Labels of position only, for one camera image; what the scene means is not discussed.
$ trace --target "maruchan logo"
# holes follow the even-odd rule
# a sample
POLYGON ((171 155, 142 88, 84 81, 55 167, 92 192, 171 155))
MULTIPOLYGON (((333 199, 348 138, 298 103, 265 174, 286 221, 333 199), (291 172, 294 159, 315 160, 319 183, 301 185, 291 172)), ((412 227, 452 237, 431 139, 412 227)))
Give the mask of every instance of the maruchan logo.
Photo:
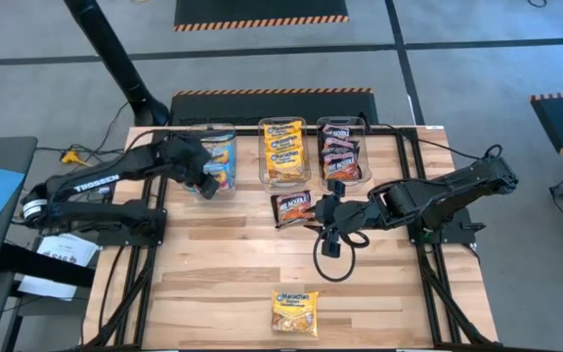
POLYGON ((295 155, 299 155, 299 152, 293 151, 293 152, 287 152, 287 153, 284 153, 284 154, 273 154, 273 155, 271 155, 271 160, 275 161, 277 159, 283 159, 285 157, 290 157, 290 156, 295 156, 295 155))
POLYGON ((301 294, 301 293, 279 293, 278 294, 278 301, 283 301, 285 299, 310 299, 310 296, 307 294, 301 294))
POLYGON ((290 143, 290 141, 295 140, 295 139, 297 139, 295 136, 286 137, 284 139, 280 139, 278 141, 273 142, 271 144, 271 147, 277 148, 278 146, 290 143))

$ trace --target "gray floor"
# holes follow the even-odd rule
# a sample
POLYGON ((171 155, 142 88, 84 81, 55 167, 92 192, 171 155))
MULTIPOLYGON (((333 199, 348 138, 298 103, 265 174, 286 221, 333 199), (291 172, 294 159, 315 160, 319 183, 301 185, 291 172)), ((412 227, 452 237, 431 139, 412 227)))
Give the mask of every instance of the gray floor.
MULTIPOLYGON (((393 43, 382 0, 347 0, 348 23, 196 33, 172 30, 174 1, 100 3, 130 53, 393 43)), ((526 0, 395 3, 407 42, 563 37, 563 0, 548 0, 544 9, 526 0)), ((93 54, 62 2, 0 0, 0 59, 93 54)), ((563 46, 409 56, 425 122, 445 125, 451 145, 471 154, 503 144, 521 179, 514 195, 470 207, 474 220, 489 225, 479 234, 479 252, 498 336, 508 345, 563 350, 563 216, 547 191, 563 179, 563 157, 528 101, 531 94, 563 91, 563 46)), ((412 123, 396 52, 146 61, 136 67, 166 104, 179 89, 366 86, 375 91, 382 122, 412 123)), ((35 135, 42 146, 95 146, 123 101, 101 64, 0 66, 0 136, 35 135)), ((108 148, 122 146, 131 121, 126 110, 108 148)), ((41 153, 27 187, 63 170, 56 155, 41 153)), ((455 157, 456 166, 467 162, 455 157)), ((18 228, 9 233, 19 243, 32 236, 18 228)), ((17 349, 74 345, 82 314, 27 320, 17 349)))

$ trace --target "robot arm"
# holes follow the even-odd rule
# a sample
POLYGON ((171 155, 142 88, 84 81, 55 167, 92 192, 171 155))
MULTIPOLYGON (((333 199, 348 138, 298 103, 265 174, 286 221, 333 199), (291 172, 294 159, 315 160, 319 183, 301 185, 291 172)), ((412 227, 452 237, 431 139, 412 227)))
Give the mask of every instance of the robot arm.
POLYGON ((408 179, 379 185, 368 192, 368 201, 342 202, 344 184, 330 182, 333 195, 323 196, 313 207, 315 219, 323 224, 318 229, 324 239, 322 253, 338 257, 337 239, 362 229, 390 230, 420 220, 424 229, 439 231, 477 198, 509 194, 517 184, 505 160, 491 154, 434 180, 408 179))
POLYGON ((70 197, 120 180, 145 180, 166 176, 178 183, 196 186, 205 198, 212 198, 218 182, 202 172, 210 154, 197 138, 176 135, 125 151, 117 159, 66 175, 53 176, 35 186, 22 203, 25 226, 32 229, 58 228, 71 222, 117 222, 144 235, 153 231, 161 214, 139 200, 124 204, 95 204, 67 201, 70 197))

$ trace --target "wooden table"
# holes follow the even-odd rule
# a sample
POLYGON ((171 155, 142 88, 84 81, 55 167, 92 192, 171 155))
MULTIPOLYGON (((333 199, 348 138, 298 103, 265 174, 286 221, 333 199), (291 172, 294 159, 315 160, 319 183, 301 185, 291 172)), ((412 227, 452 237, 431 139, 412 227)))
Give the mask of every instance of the wooden table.
MULTIPOLYGON (((147 128, 132 128, 129 141, 147 128)), ((442 128, 418 128, 419 138, 447 144, 442 128)), ((422 144, 427 177, 454 170, 451 154, 422 144)), ((316 140, 311 167, 317 170, 316 140)), ((402 177, 394 137, 367 137, 372 178, 346 199, 366 200, 373 186, 402 177)), ((409 164, 413 168, 411 148, 409 164)), ((115 202, 139 198, 143 182, 122 181, 115 202)), ((308 187, 320 198, 318 173, 308 187)), ((198 200, 169 181, 168 228, 155 259, 143 347, 171 348, 396 348, 431 346, 431 334, 414 248, 406 228, 366 231, 370 246, 358 250, 357 267, 344 283, 322 279, 312 262, 316 234, 302 227, 275 230, 270 195, 258 178, 257 137, 238 137, 237 192, 232 200, 198 200), (273 333, 273 290, 318 291, 319 336, 273 333)), ((350 250, 320 262, 333 277, 344 274, 350 250)), ((487 338, 495 326, 477 259, 461 245, 443 245, 455 301, 487 338)), ((129 248, 117 263, 105 320, 121 300, 129 248)), ((97 334, 101 300, 117 248, 105 248, 84 321, 89 340, 97 334)), ((444 340, 449 340, 443 305, 436 296, 444 340)), ((135 303, 125 341, 133 340, 135 303)))

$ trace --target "clear plastic container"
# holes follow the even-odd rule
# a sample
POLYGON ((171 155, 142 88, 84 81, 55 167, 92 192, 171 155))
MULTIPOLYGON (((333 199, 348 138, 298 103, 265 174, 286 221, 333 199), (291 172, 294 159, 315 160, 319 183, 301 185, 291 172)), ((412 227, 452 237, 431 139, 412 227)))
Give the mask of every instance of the clear plastic container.
POLYGON ((364 185, 370 177, 370 168, 368 167, 367 156, 367 143, 365 140, 367 126, 363 119, 358 117, 321 117, 317 121, 317 141, 318 141, 318 155, 319 155, 319 175, 321 179, 321 188, 327 191, 328 180, 338 180, 346 185, 347 190, 355 191, 364 185), (343 143, 328 143, 327 138, 342 141, 343 143), (328 147, 330 152, 328 155, 323 155, 323 150, 328 147), (325 174, 325 159, 327 159, 327 166, 333 167, 331 170, 336 170, 334 163, 338 160, 338 167, 345 170, 352 170, 349 168, 349 163, 357 161, 357 172, 355 176, 340 176, 349 175, 351 172, 334 172, 330 171, 332 175, 338 173, 339 177, 329 176, 325 174))
MULTIPOLYGON (((209 172, 220 184, 212 199, 233 198, 236 194, 236 128, 229 123, 200 124, 191 127, 189 132, 212 154, 212 160, 203 166, 203 172, 209 172)), ((184 187, 198 195, 195 188, 184 187)))
MULTIPOLYGON (((258 158, 260 164, 260 181, 264 184, 264 189, 268 193, 275 193, 275 194, 284 194, 284 193, 292 193, 297 191, 305 190, 305 184, 310 180, 312 177, 312 172, 310 171, 310 157, 309 157, 309 149, 308 149, 308 133, 306 129, 306 122, 301 117, 270 117, 270 118, 263 118, 260 120, 258 125, 258 134, 259 134, 259 143, 258 143, 258 158), (300 132, 299 135, 301 136, 301 152, 302 152, 302 161, 303 161, 303 169, 302 172, 293 177, 272 177, 272 173, 270 173, 267 167, 267 156, 269 157, 278 157, 278 155, 273 156, 272 153, 267 154, 267 143, 266 143, 266 132, 269 133, 274 131, 274 126, 279 125, 287 125, 291 122, 300 122, 300 132)), ((279 132, 279 137, 282 138, 283 132, 279 132)))

